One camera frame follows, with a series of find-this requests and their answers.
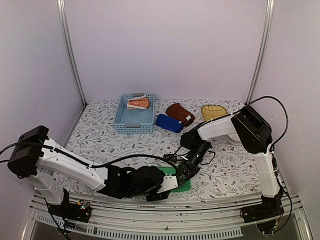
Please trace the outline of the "green towel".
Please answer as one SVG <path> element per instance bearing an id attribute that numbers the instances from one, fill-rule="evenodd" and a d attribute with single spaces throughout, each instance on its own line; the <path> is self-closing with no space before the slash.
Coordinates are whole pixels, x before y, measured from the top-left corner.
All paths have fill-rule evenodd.
<path id="1" fill-rule="evenodd" d="M 175 169 L 171 166 L 158 166 L 157 168 L 163 171 L 166 175 L 173 175 L 176 172 Z M 172 189 L 171 192 L 180 193 L 180 192 L 187 192 L 190 190 L 191 190 L 191 180 L 189 179 L 184 183 L 184 185 L 178 188 Z"/>

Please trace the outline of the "orange bunny pattern towel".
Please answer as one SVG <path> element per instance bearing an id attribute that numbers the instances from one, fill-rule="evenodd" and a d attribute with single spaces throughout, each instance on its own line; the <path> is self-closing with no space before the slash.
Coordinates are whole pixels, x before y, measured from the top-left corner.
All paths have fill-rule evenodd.
<path id="1" fill-rule="evenodd" d="M 146 95 L 142 95 L 128 99 L 126 107 L 128 110 L 146 110 L 150 107 L 150 102 Z"/>

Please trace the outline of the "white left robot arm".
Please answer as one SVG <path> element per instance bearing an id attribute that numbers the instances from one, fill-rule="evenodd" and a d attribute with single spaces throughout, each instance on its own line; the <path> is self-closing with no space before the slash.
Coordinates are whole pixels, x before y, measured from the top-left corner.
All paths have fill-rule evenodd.
<path id="1" fill-rule="evenodd" d="M 48 137 L 48 128 L 39 125 L 23 133 L 7 163 L 18 177 L 27 178 L 63 216 L 74 213 L 74 205 L 66 200 L 66 193 L 51 176 L 56 172 L 90 187 L 95 192 L 117 199 L 146 195 L 157 201 L 158 195 L 177 185 L 174 176 L 167 176 L 155 166 L 138 169 L 108 164 L 98 166 L 80 157 Z"/>

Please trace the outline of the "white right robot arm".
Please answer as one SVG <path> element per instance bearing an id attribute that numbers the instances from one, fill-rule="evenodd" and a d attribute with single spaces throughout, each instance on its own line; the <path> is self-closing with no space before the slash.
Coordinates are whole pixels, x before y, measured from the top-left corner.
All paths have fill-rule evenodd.
<path id="1" fill-rule="evenodd" d="M 253 107 L 247 105 L 239 111 L 203 122 L 184 133 L 180 145 L 189 150 L 186 160 L 177 169 L 177 176 L 185 181 L 200 170 L 200 163 L 207 151 L 212 148 L 211 139 L 236 134 L 244 149 L 255 161 L 262 186 L 258 213 L 269 218 L 281 204 L 284 194 L 277 182 L 277 164 L 273 158 L 272 129 L 266 120 Z"/>

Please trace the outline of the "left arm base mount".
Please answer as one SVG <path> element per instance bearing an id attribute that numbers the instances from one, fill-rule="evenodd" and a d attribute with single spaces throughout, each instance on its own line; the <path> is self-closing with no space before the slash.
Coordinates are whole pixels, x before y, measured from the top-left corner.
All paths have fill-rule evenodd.
<path id="1" fill-rule="evenodd" d="M 90 202 L 78 200 L 76 203 L 70 202 L 70 193 L 64 188 L 62 202 L 59 204 L 49 203 L 50 212 L 63 220 L 74 220 L 88 223 L 91 217 L 92 208 Z"/>

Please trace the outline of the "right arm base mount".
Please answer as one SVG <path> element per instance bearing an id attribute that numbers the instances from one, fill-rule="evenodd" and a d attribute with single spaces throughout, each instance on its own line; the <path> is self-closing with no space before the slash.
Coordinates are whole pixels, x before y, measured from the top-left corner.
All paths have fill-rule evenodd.
<path id="1" fill-rule="evenodd" d="M 241 208 L 239 215 L 245 223 L 279 217 L 285 212 L 281 202 L 282 196 L 282 194 L 275 197 L 265 197 L 262 195 L 261 203 Z"/>

